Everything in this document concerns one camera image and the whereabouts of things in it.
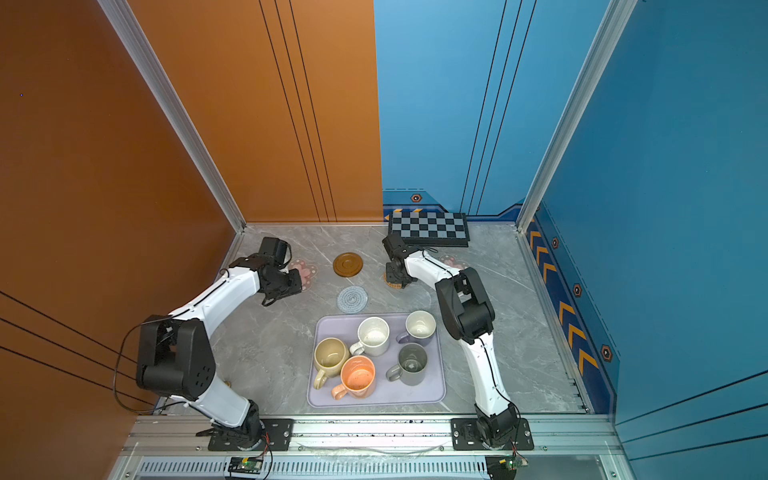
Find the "grey woven round coaster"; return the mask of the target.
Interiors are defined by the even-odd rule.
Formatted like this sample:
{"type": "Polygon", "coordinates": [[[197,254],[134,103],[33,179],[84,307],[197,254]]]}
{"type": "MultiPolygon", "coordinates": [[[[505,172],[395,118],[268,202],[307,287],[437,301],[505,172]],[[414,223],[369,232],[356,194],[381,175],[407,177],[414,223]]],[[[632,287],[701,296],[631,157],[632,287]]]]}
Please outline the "grey woven round coaster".
{"type": "Polygon", "coordinates": [[[363,287],[349,286],[344,288],[337,297],[337,307],[344,314],[362,312],[368,303],[368,294],[363,287]]]}

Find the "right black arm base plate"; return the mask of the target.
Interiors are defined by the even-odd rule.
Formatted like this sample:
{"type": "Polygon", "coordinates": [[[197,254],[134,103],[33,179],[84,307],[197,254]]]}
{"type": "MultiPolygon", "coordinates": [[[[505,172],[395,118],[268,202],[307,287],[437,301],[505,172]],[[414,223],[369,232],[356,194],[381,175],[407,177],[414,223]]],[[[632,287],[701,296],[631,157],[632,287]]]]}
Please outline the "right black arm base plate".
{"type": "Polygon", "coordinates": [[[534,439],[530,424],[521,418],[511,429],[493,432],[490,427],[480,427],[476,418],[453,418],[450,421],[453,449],[533,451],[534,439]]]}

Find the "brown wooden round coaster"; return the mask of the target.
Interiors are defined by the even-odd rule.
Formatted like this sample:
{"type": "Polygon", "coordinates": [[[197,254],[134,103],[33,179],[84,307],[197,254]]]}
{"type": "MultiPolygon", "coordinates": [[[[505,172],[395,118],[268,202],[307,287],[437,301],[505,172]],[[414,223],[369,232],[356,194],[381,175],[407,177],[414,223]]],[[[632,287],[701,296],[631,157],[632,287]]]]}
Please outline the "brown wooden round coaster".
{"type": "Polygon", "coordinates": [[[334,272],[341,277],[354,277],[361,272],[364,266],[362,257],[354,252],[344,252],[333,261],[334,272]]]}

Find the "pink cherry blossom coaster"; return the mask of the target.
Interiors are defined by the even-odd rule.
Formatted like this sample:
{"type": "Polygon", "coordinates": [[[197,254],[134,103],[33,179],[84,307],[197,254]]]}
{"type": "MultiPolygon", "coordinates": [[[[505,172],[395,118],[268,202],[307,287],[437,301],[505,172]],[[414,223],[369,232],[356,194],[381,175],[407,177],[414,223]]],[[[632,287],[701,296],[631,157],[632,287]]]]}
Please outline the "pink cherry blossom coaster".
{"type": "Polygon", "coordinates": [[[439,257],[439,260],[445,265],[448,265],[451,268],[456,268],[458,270],[463,270],[468,267],[468,264],[466,262],[460,259],[457,259],[451,255],[442,255],[439,257]]]}
{"type": "Polygon", "coordinates": [[[311,288],[313,279],[317,275],[318,268],[316,265],[306,262],[305,260],[296,259],[289,264],[289,269],[296,269],[299,271],[302,290],[307,291],[311,288]]]}

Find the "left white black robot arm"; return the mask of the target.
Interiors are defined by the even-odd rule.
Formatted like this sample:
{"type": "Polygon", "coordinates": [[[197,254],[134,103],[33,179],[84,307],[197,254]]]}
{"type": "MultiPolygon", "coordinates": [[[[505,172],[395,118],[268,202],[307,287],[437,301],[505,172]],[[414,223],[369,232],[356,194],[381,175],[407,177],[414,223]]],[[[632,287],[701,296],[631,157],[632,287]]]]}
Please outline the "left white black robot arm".
{"type": "Polygon", "coordinates": [[[232,390],[216,371],[210,337],[241,303],[258,293],[263,306],[299,294],[301,274],[270,257],[241,257],[186,305],[140,326],[136,383],[177,399],[211,420],[204,435],[240,450],[266,441],[257,404],[232,390]]]}

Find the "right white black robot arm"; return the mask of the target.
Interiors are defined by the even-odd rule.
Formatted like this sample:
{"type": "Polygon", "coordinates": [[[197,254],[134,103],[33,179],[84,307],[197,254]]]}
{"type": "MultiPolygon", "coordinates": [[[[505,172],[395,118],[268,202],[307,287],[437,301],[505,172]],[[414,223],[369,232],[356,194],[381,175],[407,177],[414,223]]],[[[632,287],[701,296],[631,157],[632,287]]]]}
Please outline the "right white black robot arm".
{"type": "Polygon", "coordinates": [[[424,250],[404,248],[389,255],[385,278],[398,287],[421,281],[434,289],[443,325],[459,342],[469,366],[478,436],[492,449],[510,443],[521,415],[503,384],[494,348],[495,310],[477,271],[457,269],[424,250]]]}

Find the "woven rattan round coaster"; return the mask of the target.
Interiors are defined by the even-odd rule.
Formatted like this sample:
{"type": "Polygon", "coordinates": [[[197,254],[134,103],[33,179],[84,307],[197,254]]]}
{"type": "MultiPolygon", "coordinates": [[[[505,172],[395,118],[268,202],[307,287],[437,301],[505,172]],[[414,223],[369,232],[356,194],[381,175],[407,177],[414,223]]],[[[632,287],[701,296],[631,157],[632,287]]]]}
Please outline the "woven rattan round coaster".
{"type": "Polygon", "coordinates": [[[403,288],[403,280],[399,275],[396,275],[395,273],[388,272],[385,274],[385,281],[387,285],[393,289],[402,289],[403,288]]]}

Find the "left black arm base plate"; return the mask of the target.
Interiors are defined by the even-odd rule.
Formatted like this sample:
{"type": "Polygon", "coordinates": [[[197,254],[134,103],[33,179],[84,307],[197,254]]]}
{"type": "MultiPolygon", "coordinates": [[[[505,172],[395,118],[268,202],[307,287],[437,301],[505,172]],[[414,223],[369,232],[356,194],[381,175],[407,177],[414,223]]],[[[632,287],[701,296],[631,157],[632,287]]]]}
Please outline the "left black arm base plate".
{"type": "Polygon", "coordinates": [[[207,449],[214,452],[285,452],[290,446],[294,424],[291,418],[262,418],[257,432],[250,437],[214,425],[210,429],[207,449]]]}

